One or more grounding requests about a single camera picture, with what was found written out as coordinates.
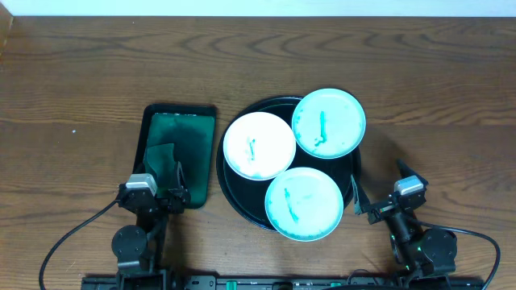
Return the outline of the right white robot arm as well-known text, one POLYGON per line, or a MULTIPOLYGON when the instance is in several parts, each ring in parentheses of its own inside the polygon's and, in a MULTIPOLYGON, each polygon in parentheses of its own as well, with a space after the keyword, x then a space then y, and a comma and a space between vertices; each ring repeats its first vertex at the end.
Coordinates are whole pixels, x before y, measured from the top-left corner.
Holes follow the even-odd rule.
POLYGON ((401 179, 383 201, 370 202, 361 185, 352 181, 355 214, 368 222, 385 222, 398 261, 417 278, 445 276, 456 269, 457 238, 449 230, 423 229, 414 211, 426 202, 428 181, 403 161, 397 161, 401 179))

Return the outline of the white plate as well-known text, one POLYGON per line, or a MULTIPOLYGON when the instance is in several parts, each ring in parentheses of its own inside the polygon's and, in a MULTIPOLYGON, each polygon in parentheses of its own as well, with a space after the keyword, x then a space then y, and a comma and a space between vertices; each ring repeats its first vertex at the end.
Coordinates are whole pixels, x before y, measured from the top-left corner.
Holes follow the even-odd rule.
POLYGON ((271 180, 285 171, 296 154, 296 140, 282 118, 267 112, 238 117, 223 137, 229 167, 248 180, 271 180))

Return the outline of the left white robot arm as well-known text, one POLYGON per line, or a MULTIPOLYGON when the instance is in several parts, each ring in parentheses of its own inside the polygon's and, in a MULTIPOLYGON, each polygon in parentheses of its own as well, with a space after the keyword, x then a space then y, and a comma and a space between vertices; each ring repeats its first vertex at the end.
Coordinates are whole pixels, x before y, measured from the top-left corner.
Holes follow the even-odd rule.
POLYGON ((190 203, 181 163, 172 170, 172 185, 158 196, 150 173, 133 174, 119 186, 115 202, 136 216, 136 224, 118 230, 111 249, 118 260, 118 289, 183 289, 185 279, 161 264, 169 216, 181 214, 190 203))

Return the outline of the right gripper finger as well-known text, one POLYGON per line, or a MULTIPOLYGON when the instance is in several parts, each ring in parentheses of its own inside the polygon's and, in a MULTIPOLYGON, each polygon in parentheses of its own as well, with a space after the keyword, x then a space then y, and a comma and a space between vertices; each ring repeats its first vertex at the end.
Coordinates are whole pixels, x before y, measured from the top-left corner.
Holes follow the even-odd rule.
POLYGON ((361 215, 369 211, 370 200, 365 191, 356 180, 354 175, 351 175, 352 191, 353 191, 353 207, 355 215, 361 215))
POLYGON ((428 181, 420 176, 414 169, 410 168, 402 159, 397 159, 396 164, 402 178, 416 176, 423 185, 428 185, 428 181))

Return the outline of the mint green plate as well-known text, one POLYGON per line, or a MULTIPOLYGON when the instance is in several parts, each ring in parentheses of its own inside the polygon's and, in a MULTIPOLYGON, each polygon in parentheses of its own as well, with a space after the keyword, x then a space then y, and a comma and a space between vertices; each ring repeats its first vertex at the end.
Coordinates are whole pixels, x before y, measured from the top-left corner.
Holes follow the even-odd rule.
POLYGON ((337 228, 343 216, 343 196, 326 173, 291 168, 269 185, 264 199, 267 218, 283 236, 313 242, 337 228))
POLYGON ((291 127, 303 151, 319 159, 337 159, 359 146, 366 130, 366 115, 350 93, 318 89, 297 104, 291 127))

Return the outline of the green sponge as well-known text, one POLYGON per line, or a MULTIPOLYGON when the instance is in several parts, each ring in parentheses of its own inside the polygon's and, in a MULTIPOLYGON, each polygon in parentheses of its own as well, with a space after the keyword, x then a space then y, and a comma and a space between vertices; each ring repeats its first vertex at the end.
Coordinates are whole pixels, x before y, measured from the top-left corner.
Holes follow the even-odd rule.
POLYGON ((147 160, 157 173, 154 179, 158 187, 158 197, 165 197, 172 188, 173 169, 176 163, 173 152, 173 143, 155 145, 145 151, 144 160, 147 160))

